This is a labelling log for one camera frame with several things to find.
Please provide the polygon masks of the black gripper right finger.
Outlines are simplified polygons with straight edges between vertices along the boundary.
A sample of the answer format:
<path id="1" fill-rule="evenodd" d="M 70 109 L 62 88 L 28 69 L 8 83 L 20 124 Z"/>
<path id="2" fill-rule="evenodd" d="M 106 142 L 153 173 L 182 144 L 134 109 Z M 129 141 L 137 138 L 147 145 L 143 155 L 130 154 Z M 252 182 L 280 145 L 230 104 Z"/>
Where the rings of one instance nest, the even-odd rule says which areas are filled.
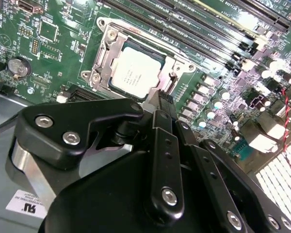
<path id="1" fill-rule="evenodd" d="M 214 233 L 291 233 L 291 220 L 265 192 L 212 140 L 198 143 L 188 124 L 178 120 L 173 98 L 165 107 L 175 126 L 181 155 L 205 189 L 208 217 Z"/>

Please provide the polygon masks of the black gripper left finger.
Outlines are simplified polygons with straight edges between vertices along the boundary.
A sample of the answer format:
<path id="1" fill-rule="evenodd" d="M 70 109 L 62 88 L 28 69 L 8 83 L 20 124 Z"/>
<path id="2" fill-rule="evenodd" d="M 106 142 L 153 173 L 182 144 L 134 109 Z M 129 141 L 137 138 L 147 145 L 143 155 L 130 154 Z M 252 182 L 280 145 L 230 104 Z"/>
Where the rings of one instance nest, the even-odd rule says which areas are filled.
<path id="1" fill-rule="evenodd" d="M 98 157 L 147 152 L 147 211 L 172 224 L 184 212 L 176 121 L 173 98 L 161 90 L 144 104 L 122 98 L 32 105 L 17 116 L 10 159 L 48 210 L 61 191 L 100 167 Z"/>

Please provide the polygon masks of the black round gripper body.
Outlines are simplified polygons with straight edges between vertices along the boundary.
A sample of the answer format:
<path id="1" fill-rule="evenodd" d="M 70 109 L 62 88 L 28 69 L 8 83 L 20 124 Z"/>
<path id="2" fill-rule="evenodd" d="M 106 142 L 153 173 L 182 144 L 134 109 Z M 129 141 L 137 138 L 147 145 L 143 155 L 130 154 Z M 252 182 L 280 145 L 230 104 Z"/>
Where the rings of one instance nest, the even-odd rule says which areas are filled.
<path id="1" fill-rule="evenodd" d="M 133 152 L 69 185 L 56 197 L 41 233 L 222 233 L 210 201 L 193 173 L 180 168 L 184 214 L 157 224 L 147 212 L 151 160 Z"/>

